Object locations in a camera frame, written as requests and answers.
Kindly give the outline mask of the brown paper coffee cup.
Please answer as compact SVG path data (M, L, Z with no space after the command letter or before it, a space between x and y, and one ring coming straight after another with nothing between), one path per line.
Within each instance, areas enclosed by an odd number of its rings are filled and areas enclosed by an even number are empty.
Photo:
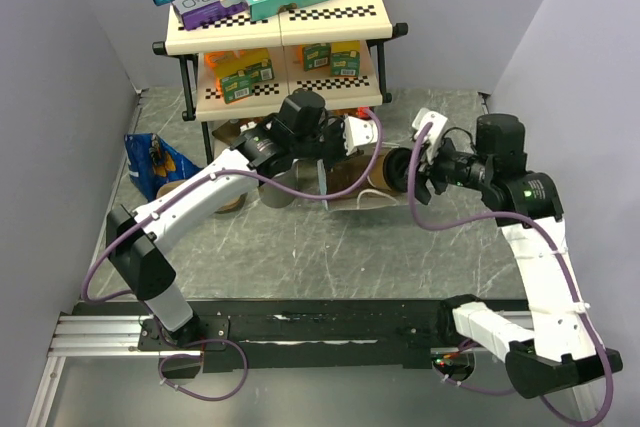
M380 191L391 192L392 188L389 186L385 178L385 161L387 154L379 155L376 158L373 168L367 176L367 182L373 189Z

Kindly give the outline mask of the light blue paper bag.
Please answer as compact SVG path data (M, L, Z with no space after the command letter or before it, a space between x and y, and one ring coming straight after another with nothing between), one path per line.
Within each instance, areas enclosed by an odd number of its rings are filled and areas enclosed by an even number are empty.
M379 155L396 148L384 143ZM327 169L321 161L300 161L295 166L297 190L314 195L329 195L343 191L358 180L372 158L373 148ZM406 194L396 191L380 191L369 186L366 179L351 193L332 200L314 201L327 212L373 210L405 205Z

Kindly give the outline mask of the black plastic cup lid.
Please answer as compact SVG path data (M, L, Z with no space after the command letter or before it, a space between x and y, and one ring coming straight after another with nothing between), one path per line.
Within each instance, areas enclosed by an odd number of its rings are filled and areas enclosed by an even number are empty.
M390 150L383 162L383 177L386 185L393 191L408 191L409 163L412 151L398 147Z

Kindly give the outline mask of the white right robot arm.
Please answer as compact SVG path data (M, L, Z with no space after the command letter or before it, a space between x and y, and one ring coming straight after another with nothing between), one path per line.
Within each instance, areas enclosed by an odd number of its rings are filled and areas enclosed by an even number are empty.
M477 118L473 150L447 138L447 118L423 109L412 123L409 205L428 203L450 185L477 191L509 244L525 289L532 328L525 329L473 295L442 301L436 330L448 345L471 341L506 367L522 397L542 397L602 378L605 399L621 355L603 345L582 298L566 243L564 210L554 181L527 167L525 127L509 114Z

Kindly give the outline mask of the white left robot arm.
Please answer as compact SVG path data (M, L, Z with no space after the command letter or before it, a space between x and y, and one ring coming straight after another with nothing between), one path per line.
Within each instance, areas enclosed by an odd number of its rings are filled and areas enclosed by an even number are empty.
M158 319L172 347L187 348L204 335L166 258L174 244L230 201L289 171L295 161L346 158L346 137L345 120L329 114L319 94L298 89L278 112L244 128L212 163L168 194L136 213L123 207L109 213L109 261Z

